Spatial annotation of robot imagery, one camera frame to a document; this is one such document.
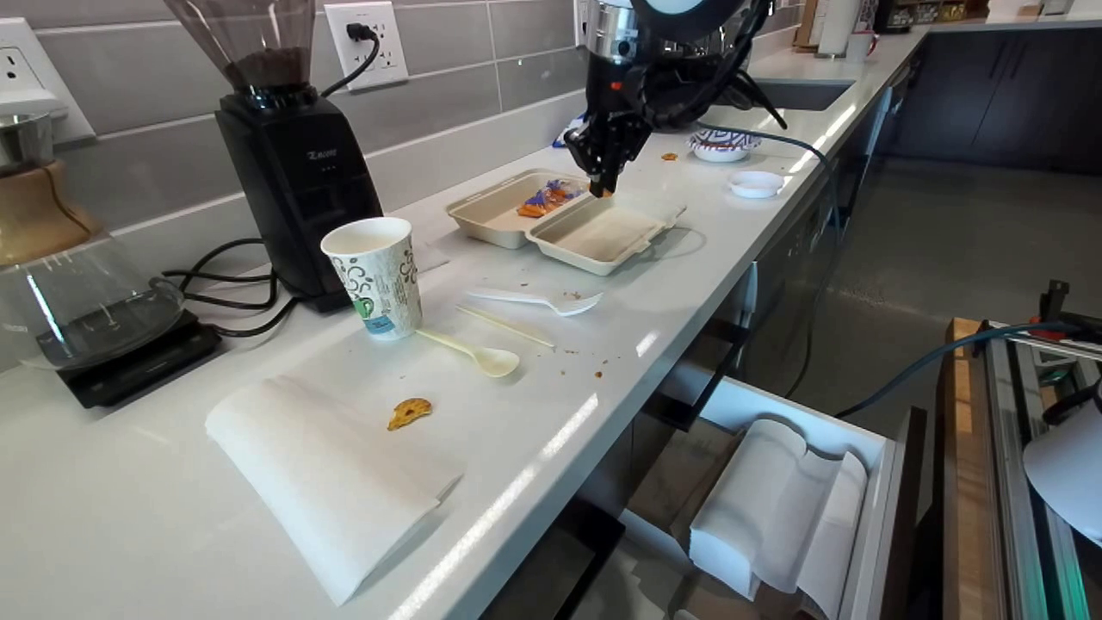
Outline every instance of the food tray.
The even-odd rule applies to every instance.
[[[560,177],[576,188],[572,199],[564,199],[560,207],[553,207],[553,214],[572,208],[576,203],[581,203],[581,184],[576,176],[564,171],[551,171],[551,168],[527,168],[515,171],[476,197],[453,199],[449,203],[449,218],[479,239],[499,244],[499,248],[519,248],[523,235],[546,220],[546,218],[519,218],[519,207],[538,191],[546,188],[551,177]]]
[[[629,256],[644,251],[666,220],[584,197],[527,231],[545,256],[576,268],[610,274]]]

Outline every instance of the electrical outlet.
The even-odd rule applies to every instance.
[[[328,4],[323,13],[329,21],[329,36],[336,44],[344,74],[355,71],[373,55],[373,42],[347,36],[347,22],[365,22],[380,36],[374,63],[344,86],[347,91],[402,83],[411,74],[393,4]]]
[[[57,144],[95,134],[23,17],[0,17],[0,113],[63,113]]]
[[[584,44],[589,4],[595,4],[595,0],[572,0],[572,8],[576,8],[576,48]]]

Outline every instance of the napkin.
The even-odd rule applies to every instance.
[[[239,463],[334,603],[347,603],[458,481],[395,434],[373,430],[297,378],[261,378],[207,413]]]

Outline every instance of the white paper cup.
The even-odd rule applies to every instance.
[[[870,34],[870,29],[851,34],[851,42],[847,42],[847,63],[851,63],[851,64],[875,63],[877,42],[883,42],[883,36]]]
[[[411,220],[351,220],[323,235],[320,251],[334,260],[373,339],[402,339],[421,326]]]

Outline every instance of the cabinet door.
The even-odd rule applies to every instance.
[[[970,157],[1008,42],[1013,34],[933,34],[899,115],[892,153]]]
[[[1061,113],[1061,153],[1056,168],[1102,176],[1102,36],[1080,34],[1080,48],[1074,55],[1074,71],[1066,83],[1078,86],[1074,98]]]
[[[809,331],[812,306],[821,301],[836,237],[824,237],[833,191],[828,177],[798,203],[798,214],[760,251],[760,315],[752,331],[742,378],[786,392],[798,376],[804,336]]]
[[[975,160],[1056,168],[1074,136],[1066,109],[1080,90],[1086,44],[1087,36],[1074,29],[1013,34],[1003,50],[1003,80],[975,134]]]

